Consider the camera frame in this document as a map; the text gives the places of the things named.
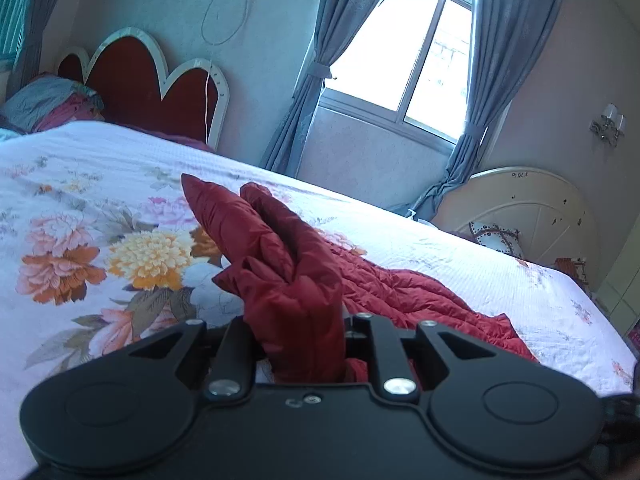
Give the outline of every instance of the wall lamp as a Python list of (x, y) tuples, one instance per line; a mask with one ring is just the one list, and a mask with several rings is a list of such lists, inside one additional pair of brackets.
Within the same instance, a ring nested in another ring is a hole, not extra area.
[(599, 119), (591, 121), (589, 129), (597, 135), (602, 142), (608, 142), (614, 148), (618, 145), (620, 136), (625, 135), (626, 117), (618, 113), (618, 107), (609, 103), (604, 108)]

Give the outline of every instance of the red puffer jacket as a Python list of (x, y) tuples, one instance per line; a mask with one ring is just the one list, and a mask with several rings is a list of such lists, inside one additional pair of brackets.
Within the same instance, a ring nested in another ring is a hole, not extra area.
[(324, 240), (268, 189), (245, 184), (240, 196), (184, 174), (184, 195), (204, 230), (232, 263), (214, 281), (244, 300), (244, 320), (281, 382), (363, 379), (345, 361), (342, 306), (389, 317), (399, 328), (425, 319), (535, 361), (505, 314), (473, 312), (437, 280), (387, 270)]

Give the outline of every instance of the white floral bedsheet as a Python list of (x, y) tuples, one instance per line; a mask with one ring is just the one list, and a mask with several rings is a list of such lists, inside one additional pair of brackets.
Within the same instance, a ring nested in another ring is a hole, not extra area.
[(433, 276), (479, 312), (507, 313), (543, 364), (599, 394), (630, 389), (633, 355), (564, 274), (221, 156), (78, 121), (0, 144), (0, 479), (34, 464), (18, 409), (38, 382), (180, 320), (241, 313), (210, 280), (222, 255), (181, 173), (235, 192), (263, 184), (334, 242)]

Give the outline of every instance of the gray curtain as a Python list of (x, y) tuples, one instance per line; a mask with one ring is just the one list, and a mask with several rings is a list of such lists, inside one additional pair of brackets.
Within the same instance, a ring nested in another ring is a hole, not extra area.
[(487, 126), (503, 112), (538, 60), (556, 21), (560, 2), (475, 1), (465, 131), (451, 153), (442, 179), (410, 205), (418, 218), (431, 220), (445, 193), (471, 177)]
[(8, 98), (37, 75), (40, 69), (42, 33), (56, 2), (57, 0), (29, 0), (24, 15), (23, 40), (7, 83)]
[(294, 103), (273, 134), (260, 165), (295, 177), (309, 126), (318, 108), (330, 66), (347, 49), (371, 11), (382, 0), (320, 0), (314, 34), (315, 59), (296, 89)]

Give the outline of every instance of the headboard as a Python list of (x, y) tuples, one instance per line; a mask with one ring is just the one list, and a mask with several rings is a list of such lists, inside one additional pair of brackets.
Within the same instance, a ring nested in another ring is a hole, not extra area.
[(109, 122), (191, 137), (213, 149), (218, 145), (229, 102), (222, 70), (197, 58), (167, 75), (158, 42), (144, 30), (121, 28), (100, 44), (91, 59), (84, 48), (69, 47), (56, 72), (97, 91)]
[(471, 177), (444, 197), (433, 223), (448, 232), (471, 221), (519, 231), (527, 260), (551, 266), (556, 258), (583, 258), (587, 276), (598, 275), (596, 222), (578, 189), (536, 168), (499, 168)]

